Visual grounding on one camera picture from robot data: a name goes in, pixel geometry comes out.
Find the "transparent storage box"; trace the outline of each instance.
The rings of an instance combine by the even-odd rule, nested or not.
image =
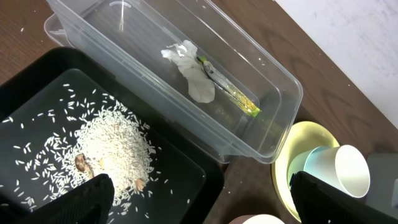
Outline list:
[[[209,0],[47,0],[46,32],[76,47],[162,113],[219,162],[231,155],[276,160],[303,91],[300,83]],[[161,50],[190,40],[261,112],[248,116],[216,89],[197,103]]]

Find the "black tray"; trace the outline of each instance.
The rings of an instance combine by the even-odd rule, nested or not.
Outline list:
[[[71,93],[62,87],[64,83],[71,85],[76,98],[69,99]],[[97,97],[91,94],[93,89],[96,89]],[[127,215],[116,216],[121,208],[113,207],[111,211],[114,214],[110,219],[115,218],[115,223],[202,223],[223,187],[223,174],[217,164],[176,133],[147,103],[120,85],[114,75],[85,54],[69,48],[51,50],[0,87],[0,120],[11,114],[14,117],[13,123],[0,124],[0,184],[4,185],[0,188],[0,203],[8,203],[10,206],[6,210],[13,210],[17,217],[28,214],[27,206],[19,203],[27,196],[35,197],[38,207],[48,203],[48,200],[42,200],[50,193],[48,187],[42,185],[43,180],[30,180],[34,177],[34,171],[26,172],[23,165],[16,166],[15,160],[34,159],[36,153],[43,149],[39,143],[44,143],[53,132],[61,133],[62,127],[79,129],[83,122],[66,120],[63,109],[67,102],[91,97],[90,101],[98,104],[98,110],[103,100],[102,93],[115,96],[139,119],[149,124],[147,138],[153,145],[162,148],[157,150],[151,163],[161,174],[153,172],[150,176],[154,179],[159,177],[159,180],[149,182],[145,188],[145,192],[153,192],[151,198],[147,193],[145,198],[133,195]],[[50,109],[60,115],[56,116],[55,123],[50,118],[36,118],[40,112],[47,116],[46,112]],[[21,129],[20,123],[24,123],[24,129]],[[31,154],[12,148],[13,145],[22,147],[27,142],[32,142]],[[68,142],[75,143],[73,139],[68,139]],[[49,163],[56,164],[52,156],[49,158]],[[20,186],[25,191],[20,198],[14,193],[16,179],[20,180]],[[164,184],[165,179],[169,180],[167,184]],[[145,213],[148,213],[149,219],[144,216]]]

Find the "wooden table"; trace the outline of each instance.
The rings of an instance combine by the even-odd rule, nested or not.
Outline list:
[[[356,146],[365,157],[370,152],[398,150],[398,130],[276,2],[214,2],[301,82],[304,98],[297,119],[317,120],[340,143]],[[2,84],[56,45],[43,29],[44,21],[52,14],[45,1],[2,0],[0,9]],[[233,161],[226,171],[226,183],[234,163],[239,161]],[[269,165],[262,166],[264,172],[269,172]],[[262,193],[271,200],[269,207],[286,223],[296,223],[280,206],[272,188],[271,176],[266,175],[267,187]],[[228,211],[223,212],[224,217],[228,217]],[[230,214],[230,218],[207,219],[206,222],[227,223],[235,214]]]

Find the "yellow plate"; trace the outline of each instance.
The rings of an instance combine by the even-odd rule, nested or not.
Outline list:
[[[292,126],[278,159],[272,164],[272,180],[280,201],[287,210],[299,221],[300,217],[294,207],[287,182],[287,171],[292,160],[302,152],[318,146],[339,146],[336,138],[323,126],[303,121]]]

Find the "white wall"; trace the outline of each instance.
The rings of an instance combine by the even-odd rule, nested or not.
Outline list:
[[[398,0],[276,0],[398,128]]]

